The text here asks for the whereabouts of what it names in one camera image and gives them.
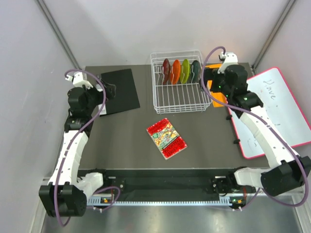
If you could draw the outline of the dark teal plate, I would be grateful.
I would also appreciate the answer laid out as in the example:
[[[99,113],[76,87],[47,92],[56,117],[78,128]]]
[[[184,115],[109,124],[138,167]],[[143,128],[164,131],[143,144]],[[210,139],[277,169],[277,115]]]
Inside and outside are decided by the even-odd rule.
[[[189,79],[190,79],[191,83],[198,82],[200,70],[201,70],[200,62],[197,60],[193,61],[191,66],[190,66],[190,77],[189,77]]]

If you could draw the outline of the lime green plate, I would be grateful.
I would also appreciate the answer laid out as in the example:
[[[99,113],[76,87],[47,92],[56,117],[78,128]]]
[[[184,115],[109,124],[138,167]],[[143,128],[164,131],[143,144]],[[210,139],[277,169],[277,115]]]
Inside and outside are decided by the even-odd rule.
[[[190,76],[190,63],[188,59],[185,59],[181,65],[180,82],[182,84],[187,83]]]

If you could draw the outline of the white wire dish rack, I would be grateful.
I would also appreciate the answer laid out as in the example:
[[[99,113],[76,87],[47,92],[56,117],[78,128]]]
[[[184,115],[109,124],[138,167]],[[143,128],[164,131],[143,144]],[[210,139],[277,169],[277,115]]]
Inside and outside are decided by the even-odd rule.
[[[158,114],[202,112],[211,105],[200,84],[203,59],[199,50],[153,52],[150,60]]]

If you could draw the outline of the orange plate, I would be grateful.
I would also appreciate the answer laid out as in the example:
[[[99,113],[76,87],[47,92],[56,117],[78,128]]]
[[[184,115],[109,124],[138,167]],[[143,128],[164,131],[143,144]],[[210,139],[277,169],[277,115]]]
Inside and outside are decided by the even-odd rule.
[[[177,84],[179,77],[180,77],[180,72],[181,72],[181,64],[178,59],[176,59],[172,65],[171,68],[171,84]]]

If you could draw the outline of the red floral plate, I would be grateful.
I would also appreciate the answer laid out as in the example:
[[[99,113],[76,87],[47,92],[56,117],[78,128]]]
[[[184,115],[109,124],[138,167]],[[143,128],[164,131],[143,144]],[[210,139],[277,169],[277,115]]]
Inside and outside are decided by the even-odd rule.
[[[163,85],[167,84],[168,82],[170,70],[171,70],[170,62],[169,62],[169,59],[166,58],[162,64],[162,74],[163,74],[162,84]]]

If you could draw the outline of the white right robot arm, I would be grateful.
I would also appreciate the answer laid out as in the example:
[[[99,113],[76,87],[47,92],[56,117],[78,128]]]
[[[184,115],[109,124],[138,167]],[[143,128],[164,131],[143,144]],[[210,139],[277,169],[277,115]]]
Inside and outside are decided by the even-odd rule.
[[[309,188],[308,174],[311,170],[309,157],[300,157],[287,144],[267,115],[263,101],[255,92],[249,91],[248,73],[241,65],[230,65],[224,73],[205,67],[201,73],[201,87],[206,95],[208,81],[212,81],[211,91],[222,93],[227,101],[224,106],[248,127],[266,156],[269,169],[241,167],[227,179],[227,187],[232,192],[240,191],[245,185],[263,189],[272,197],[305,186]]]

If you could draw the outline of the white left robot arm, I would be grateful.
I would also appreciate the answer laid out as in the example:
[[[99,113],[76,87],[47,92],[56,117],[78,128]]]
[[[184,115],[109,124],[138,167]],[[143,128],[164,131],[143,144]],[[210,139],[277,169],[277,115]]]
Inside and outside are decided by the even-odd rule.
[[[106,82],[97,86],[83,82],[68,91],[63,146],[53,175],[39,189],[48,216],[83,216],[94,192],[103,193],[110,188],[110,180],[99,172],[88,173],[79,181],[78,170],[93,125],[92,113],[101,108],[104,100],[114,99],[115,91],[116,86]]]

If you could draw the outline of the orange folder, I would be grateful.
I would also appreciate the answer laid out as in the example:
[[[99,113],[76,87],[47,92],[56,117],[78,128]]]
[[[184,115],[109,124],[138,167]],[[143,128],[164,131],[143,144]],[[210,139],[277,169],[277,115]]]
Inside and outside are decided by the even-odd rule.
[[[206,68],[210,68],[210,69],[218,69],[221,67],[222,64],[218,63],[218,64],[210,64],[210,65],[206,65]],[[207,87],[210,89],[212,85],[212,81],[208,81],[207,82]],[[226,103],[226,97],[222,94],[222,93],[213,93],[211,92],[211,95],[217,99],[220,102],[225,102]],[[219,104],[217,102],[215,102],[214,100],[212,101],[213,107],[214,108],[218,108],[218,107],[223,107],[222,104]]]

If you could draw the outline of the black folder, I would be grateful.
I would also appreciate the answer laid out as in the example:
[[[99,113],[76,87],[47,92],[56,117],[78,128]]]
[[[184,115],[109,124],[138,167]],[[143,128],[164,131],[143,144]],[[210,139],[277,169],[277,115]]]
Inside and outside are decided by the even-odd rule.
[[[100,116],[125,112],[140,107],[138,94],[131,69],[102,73],[102,81],[116,85],[116,96],[107,100]]]

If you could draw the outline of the pink framed whiteboard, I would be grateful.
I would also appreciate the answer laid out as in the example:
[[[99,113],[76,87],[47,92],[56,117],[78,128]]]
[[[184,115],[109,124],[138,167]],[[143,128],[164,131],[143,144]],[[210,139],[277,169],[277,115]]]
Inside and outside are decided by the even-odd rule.
[[[311,125],[301,110],[286,79],[278,67],[273,67],[247,80],[248,90],[255,92],[271,121],[291,147],[311,142]],[[245,159],[264,155],[263,150],[249,129],[229,109],[232,123],[240,141],[239,146]]]

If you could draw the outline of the red illustrated book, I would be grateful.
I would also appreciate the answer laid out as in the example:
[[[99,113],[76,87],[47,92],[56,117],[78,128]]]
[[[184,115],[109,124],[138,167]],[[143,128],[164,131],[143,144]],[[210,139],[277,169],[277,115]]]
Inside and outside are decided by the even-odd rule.
[[[171,122],[164,118],[146,129],[165,160],[188,147]]]

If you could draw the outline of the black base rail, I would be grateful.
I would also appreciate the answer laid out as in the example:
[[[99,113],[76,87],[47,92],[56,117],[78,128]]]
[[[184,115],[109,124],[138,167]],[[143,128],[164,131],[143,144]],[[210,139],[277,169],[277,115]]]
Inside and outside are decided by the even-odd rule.
[[[206,201],[241,193],[227,179],[230,169],[93,169],[104,187],[117,186],[119,201]]]

